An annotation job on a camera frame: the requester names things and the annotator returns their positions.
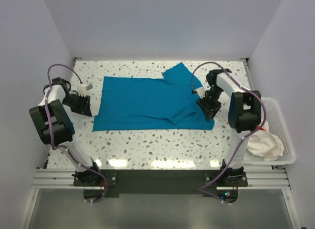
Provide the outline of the blue polo t shirt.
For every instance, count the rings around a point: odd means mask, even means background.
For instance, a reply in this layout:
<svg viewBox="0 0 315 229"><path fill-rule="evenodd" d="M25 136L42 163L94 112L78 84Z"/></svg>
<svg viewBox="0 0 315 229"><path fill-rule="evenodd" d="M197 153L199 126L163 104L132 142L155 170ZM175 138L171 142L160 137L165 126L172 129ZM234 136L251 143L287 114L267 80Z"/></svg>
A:
<svg viewBox="0 0 315 229"><path fill-rule="evenodd" d="M191 89L201 82L183 64L162 78L105 77L93 131L190 129L212 130Z"/></svg>

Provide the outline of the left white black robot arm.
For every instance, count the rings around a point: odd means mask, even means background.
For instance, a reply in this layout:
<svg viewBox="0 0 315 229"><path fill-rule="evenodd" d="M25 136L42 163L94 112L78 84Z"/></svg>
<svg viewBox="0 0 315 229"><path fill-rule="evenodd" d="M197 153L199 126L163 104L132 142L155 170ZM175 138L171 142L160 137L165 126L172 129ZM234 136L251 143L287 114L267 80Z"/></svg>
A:
<svg viewBox="0 0 315 229"><path fill-rule="evenodd" d="M29 110L40 140L53 150L64 153L75 167L74 176L91 186L98 185L102 174L98 165L75 139L75 128L64 106L70 111L91 117L89 95L71 90L70 82L58 77L43 89L43 100Z"/></svg>

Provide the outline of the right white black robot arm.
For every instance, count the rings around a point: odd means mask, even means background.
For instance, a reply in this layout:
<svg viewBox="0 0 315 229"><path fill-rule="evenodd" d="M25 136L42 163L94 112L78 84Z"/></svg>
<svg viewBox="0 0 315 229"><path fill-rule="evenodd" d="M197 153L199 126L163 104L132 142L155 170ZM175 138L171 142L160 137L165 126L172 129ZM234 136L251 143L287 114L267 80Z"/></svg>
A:
<svg viewBox="0 0 315 229"><path fill-rule="evenodd" d="M232 71L227 69L211 70L206 75L210 89L203 87L194 88L193 94L198 94L198 106L201 108L207 121L214 119L221 109L219 98L222 93L229 97L229 110L227 120L232 128L229 141L229 150L224 158L223 165L229 169L219 174L220 182L225 186L231 186L237 175L231 169L239 169L244 165L244 155L249 141L248 134L256 130L261 123L261 94L259 91L251 91L243 88L233 77Z"/></svg>

